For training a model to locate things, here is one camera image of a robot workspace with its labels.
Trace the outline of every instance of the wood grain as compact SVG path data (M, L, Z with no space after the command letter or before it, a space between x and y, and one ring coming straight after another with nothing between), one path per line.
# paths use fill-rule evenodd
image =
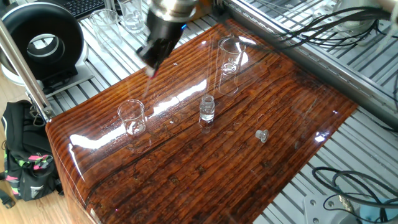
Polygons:
M217 25L175 50L146 98L141 70L47 125L70 200L102 223L249 223L356 109L271 50L248 47L241 73L221 79L212 40L227 33ZM205 93L216 103L207 134L199 120ZM146 107L140 136L125 134L117 114L128 99ZM259 129L270 132L265 144L254 136Z

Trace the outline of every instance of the backpack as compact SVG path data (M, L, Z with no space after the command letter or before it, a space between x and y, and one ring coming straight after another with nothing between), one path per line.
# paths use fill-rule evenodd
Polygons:
M1 119L6 133L4 173L16 199L25 201L42 198L55 189L63 194L45 122L29 101L7 103ZM3 204L12 207L12 199L0 192Z

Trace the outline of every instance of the black cable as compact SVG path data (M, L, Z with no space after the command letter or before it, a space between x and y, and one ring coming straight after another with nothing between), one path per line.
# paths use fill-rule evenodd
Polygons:
M394 130L394 129L392 129L392 128L388 128L388 127L385 127L385 126L381 125L380 123L378 123L377 121L375 121L373 118L371 118L371 120L372 120L375 124L377 124L380 128L382 128L382 129L384 129L384 130L386 130L386 131L390 131L390 132L393 132L393 133L398 133L398 131L396 131L396 130Z
M360 33L360 34L353 35L351 37L335 38L335 39L323 39L323 38L317 38L317 37L312 38L314 40L319 40L319 41L324 41L324 42L337 41L337 40L340 40L340 41L344 42L344 41L346 41L348 39L352 39L352 38L355 38L355 37L362 36L358 40L356 40L356 41L354 41L352 43L349 43L349 44L324 44L324 43L317 43L317 42L312 42L312 41L308 41L308 42L311 43L311 44L331 46L331 47L350 46L350 45L354 45L354 44L358 43L359 41L362 41L365 37L367 37L372 32L372 30L374 29L375 26L376 26L376 22L368 30L366 30L366 31L364 31L363 33Z
M380 30L380 28L379 28L379 21L377 22L376 31L378 31L378 32L379 32L380 34L382 34L382 35L387 35L385 32L383 32L383 31Z
M325 19L327 19L329 17L333 17L333 16L336 16L336 15L344 13L344 12L357 11L358 9L359 10L365 9L365 10L356 12L356 13L346 16L346 17L343 17L335 22L327 23L327 24L324 24L324 25L318 26L318 27L313 27L314 25L324 21ZM318 19L315 19L314 21L312 21L311 23L309 23L308 25L306 25L304 28L302 28L300 30L297 30L297 31L287 30L287 32L285 34L282 34L280 37L291 35L291 37L288 37L282 41L282 42L285 42L287 40L297 37L298 35L300 35L302 33L305 33L308 31L320 30L320 29L323 30L323 32L324 32L326 30L333 28L334 26L337 26L341 23L348 22L348 21L363 21L363 20L388 19L388 18L389 18L389 13L385 12L383 10L380 10L380 9L376 9L373 7L354 7L354 8L349 8L349 9L341 10L338 12L334 12L327 16L322 16Z
M398 111L398 71L396 71L396 82L394 84L394 91L392 93L394 94L394 101L396 103L396 109Z
M386 184L383 184L380 180L377 180L374 177L371 177L367 174L358 172L358 171L352 171L352 170L346 170L346 171L338 171L334 176L333 176L333 180L332 182L335 183L336 179L341 176L341 175L345 175L345 174L351 174L351 175L357 175L358 177L362 177L368 180L371 180L372 182L374 182L375 184L377 184L378 186L386 189L388 192L390 192L392 195L398 197L398 192L391 189L389 186L387 186Z
M312 175L314 176L314 178L315 178L319 183L321 183L321 184L322 184L323 186L325 186L327 189L331 190L332 192L334 192L334 193L336 193L336 194L338 194L338 195L341 195L341 196L347 198L348 200L351 200L351 201L353 201L353 202L357 202L357 203L360 203L360 204L363 204L363 205L368 205L368 206L372 206L372 207L377 207L377 208L393 208L393 209L397 209L397 208L398 208L398 205L390 205L390 204L385 204L385 203L369 202L369 201L367 201L367 200L361 200L361 199L352 197L352 196L350 196L350 195L344 193L343 191L341 191L338 187L337 187L337 188L336 188L336 187L333 187L333 186L327 184L326 182L324 182L323 180L321 180L321 178L319 178L319 176L318 176L318 174L317 174L317 172L318 172L319 170L327 170L327 171L332 171L332 172L340 172L340 170L336 170L336 169L329 168L329 167L316 167L316 168L314 168L314 169L312 170Z
M384 203L392 203L392 202L398 202L398 198L390 199Z
M290 45L290 46L286 47L285 49L291 49L291 48L294 48L294 47L299 47L299 46L301 46L301 45L303 45L303 44L305 44L305 43L311 41L313 38L317 37L318 35L320 35L320 34L326 32L326 31L328 31L329 29L333 28L334 26L340 25L340 24L342 24L342 23L344 23L344 22L348 22L348 21L361 21L361 20L368 20L368 19L380 19L379 17L376 17L376 16L375 16L375 17L371 17L371 18L365 18L365 16L368 16L368 15L369 15L369 14L368 14L367 11L361 11L361 12L357 12L357 13L355 13L355 14L352 14L352 15L350 15L350 16L346 16L346 17L344 17L344 18L342 18L342 19L340 19L340 20L338 20L338 21L325 24L325 25L322 26L322 27L323 27L322 29L316 31L314 34L312 34L312 35L311 35L310 37L308 37L307 39L302 40L302 41L299 42L299 43ZM294 37L297 37L297 35L293 35L293 36L291 36L291 37L289 37L289 38L287 38L287 39L285 39L285 40L282 40L281 42L285 42L285 41L290 40L291 38L294 38Z
M358 180L357 178L355 178L355 177L353 177L352 175L350 175L350 173L346 173L345 171L341 171L341 172L337 172L334 176L333 176L333 178L332 178L332 181L331 181L331 183L332 183L332 185L334 186L334 187L338 187L337 186L337 183L336 183L336 180L337 180L337 178L338 177L340 177L340 176L342 176L342 175L344 175L344 176L346 176L346 177L349 177L351 180L353 180L353 181L355 181L357 184L359 184L363 189L365 189L370 195L371 195L371 197L376 201L376 203L382 203L380 200L379 200L379 198L376 196L376 194L368 187L368 186L366 186L364 183L362 183L360 180ZM382 222L386 222L386 221L388 221L388 217L387 217L387 213L386 213L386 209L385 208L380 208L380 221L382 221Z
M340 10L331 14L327 14L327 15L323 15L315 20L313 20L311 23L309 23L308 25L306 25L305 27L301 28L300 30L296 30L296 31L289 31L287 30L287 33L282 34L282 36L287 36L287 35L297 35L300 33L304 33L304 32L308 32L308 31L314 31L314 30L318 30L321 28L326 27L328 24L322 25L322 26L318 26L318 27L313 27L314 25L317 25L319 23L321 23L322 21L324 21L325 19L328 19L330 17L334 17L337 16L339 14L345 13L345 12L351 12L351 11L358 11L358 10L362 10L360 12L366 12L367 15L370 15L370 12L374 12L375 14L379 14L382 18L388 19L390 17L390 14L386 11L383 11L381 9L378 8L374 8L374 7L352 7L352 8L348 8L348 9L344 9L344 10Z
M346 193L346 194L347 194L347 195L362 195L362 196L365 196L365 197L370 197L369 195L360 194L360 193ZM324 201L324 203L323 203L323 208L324 208L325 210L328 210L328 211L343 211L343 212L347 212L347 213L352 214L353 216L355 216L356 218L358 218L358 219L360 219L360 220L362 220L362 221L369 222L369 220L364 219L364 218L360 217L359 215L357 215L357 214L355 214L355 213L353 213L353 212L347 211L347 210L345 210L345 209L342 209L342 208L332 208L332 209L326 208L326 203L327 203L327 201L329 201L331 198L336 197L336 196L338 196L338 195L339 195L339 194L334 194L334 195L328 197L328 198ZM387 222L391 222L391 220L390 220L390 221L387 221L387 222L378 222L379 219L380 219L380 217L377 218L377 219L374 221L374 223L387 223Z
M345 9L345 10L342 10L342 11L339 11L339 12L335 12L335 13L330 14L330 15L324 15L323 17L324 17L324 19L326 19L326 18L331 17L331 16L333 16L333 15L337 15L337 14L341 14L341 13L349 12L349 11L354 11L354 10L358 10L358 9L369 9L369 10L374 10L374 8L372 8L372 7L356 7L356 8L352 8L352 9ZM235 35L234 32L232 31L232 28L226 23L226 20L229 19L230 16L229 16L228 13L226 13L226 12L224 11L224 9L219 8L219 7L213 8L213 15L216 17L217 22L220 23L220 24L223 24L223 25L226 27L227 31L228 31L230 34ZM319 29L320 27L323 27L323 26L330 26L330 25L326 24L326 25L322 25L322 26L319 26L319 27L312 28L311 26L312 26L312 25L315 25L315 24L317 24L317 20L312 21L312 22L308 25L308 30ZM372 30L372 29L369 29L369 30L364 31L364 32L361 33L361 34L357 34L357 35L352 36L352 37L346 37L346 38L342 38L342 39L341 39L341 40L344 41L344 40L347 40L347 39L351 39L351 38L353 38L353 37L360 37L360 36L362 36L359 40L354 41L354 42L349 43L349 44L325 44L325 43L314 42L314 41L312 41L311 39L310 39L310 40L306 40L306 39L303 39L303 38L299 38L299 39L301 39L301 40L303 41L302 44L304 44L304 41L305 41L305 42L309 42L309 43L311 43L311 44L316 44L316 45L319 45L319 46L344 47L344 46L354 45L354 44L358 43L359 41L363 40L368 34L370 34L371 30ZM328 40L328 39L318 39L318 38L316 38L316 37L313 38L313 39L314 39L314 40L325 41L325 42L326 42L326 41L330 41L330 40ZM258 45L251 45L251 44L249 44L249 43L247 43L247 42L241 42L241 43L244 44L244 45L246 45L246 47L251 47L251 48L254 48L254 49L256 49L256 50L261 50L261 51L265 51L265 52L274 52L273 50L267 49L267 48L265 48L265 47L261 47L261 46L258 46Z

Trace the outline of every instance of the metal pole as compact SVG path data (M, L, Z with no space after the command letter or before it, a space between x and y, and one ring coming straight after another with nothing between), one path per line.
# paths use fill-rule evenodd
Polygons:
M32 99L39 107L44 119L48 121L53 116L53 111L51 109L50 103L44 95L44 92L37 84L37 80L33 76L32 71L27 65L24 57L19 51L17 45L12 39L10 33L8 32L6 26L0 19L0 47L6 54L11 65L14 67L17 74L22 78L25 83L26 88L31 94Z

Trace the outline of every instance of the tall glass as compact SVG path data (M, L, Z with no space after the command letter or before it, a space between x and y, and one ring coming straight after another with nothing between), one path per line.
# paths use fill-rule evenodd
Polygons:
M238 92L236 76L239 75L246 46L238 37L229 36L220 40L217 53L217 90L224 95Z
M123 13L123 21L129 32L140 32L144 28L142 0L118 0Z
M146 128L144 105L139 100L127 100L118 109L126 132L130 135L143 133Z
M123 40L118 27L118 14L109 9L91 13L95 38L102 50L112 49L122 44Z

